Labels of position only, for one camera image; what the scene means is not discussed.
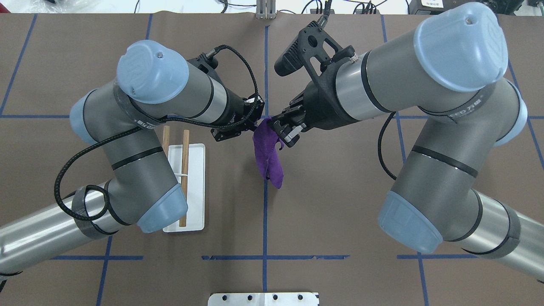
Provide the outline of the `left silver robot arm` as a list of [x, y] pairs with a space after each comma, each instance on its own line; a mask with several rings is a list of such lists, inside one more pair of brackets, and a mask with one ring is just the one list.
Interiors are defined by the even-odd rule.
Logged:
[[[220, 45], [197, 58], [152, 40], [130, 45], [115, 78], [74, 104], [70, 124], [88, 147], [60, 169], [53, 185], [54, 205], [1, 227], [1, 280], [64, 252], [114, 235], [136, 224], [161, 230], [182, 218], [187, 200], [155, 128], [184, 122], [211, 128], [216, 141], [254, 130], [264, 108], [258, 91], [242, 98], [215, 72]], [[68, 169], [85, 154], [102, 148], [114, 178], [62, 196]]]

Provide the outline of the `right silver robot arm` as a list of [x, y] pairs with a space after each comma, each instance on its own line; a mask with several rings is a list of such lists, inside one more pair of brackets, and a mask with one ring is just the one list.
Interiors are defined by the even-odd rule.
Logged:
[[506, 40], [490, 8], [466, 3], [358, 56], [325, 30], [301, 29], [274, 64], [311, 82], [269, 126], [293, 147], [301, 132], [332, 130], [418, 107], [428, 119], [378, 217], [418, 252], [447, 241], [543, 280], [543, 225], [472, 188], [493, 147], [523, 130], [528, 110], [505, 77]]

